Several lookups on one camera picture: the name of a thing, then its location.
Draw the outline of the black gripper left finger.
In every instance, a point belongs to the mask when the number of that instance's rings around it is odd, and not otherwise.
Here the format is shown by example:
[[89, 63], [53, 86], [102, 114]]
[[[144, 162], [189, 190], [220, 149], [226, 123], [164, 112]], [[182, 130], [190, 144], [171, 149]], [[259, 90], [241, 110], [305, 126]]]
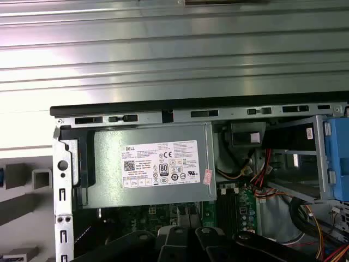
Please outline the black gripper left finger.
[[73, 261], [188, 261], [188, 228], [165, 226], [157, 236], [138, 230], [83, 254]]

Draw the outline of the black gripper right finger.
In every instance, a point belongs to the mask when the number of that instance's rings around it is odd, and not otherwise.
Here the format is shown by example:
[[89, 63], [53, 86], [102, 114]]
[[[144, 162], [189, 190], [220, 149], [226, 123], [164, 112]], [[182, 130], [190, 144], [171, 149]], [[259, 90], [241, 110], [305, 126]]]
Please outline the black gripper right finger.
[[315, 257], [248, 231], [228, 238], [219, 228], [195, 231], [209, 261], [318, 261]]

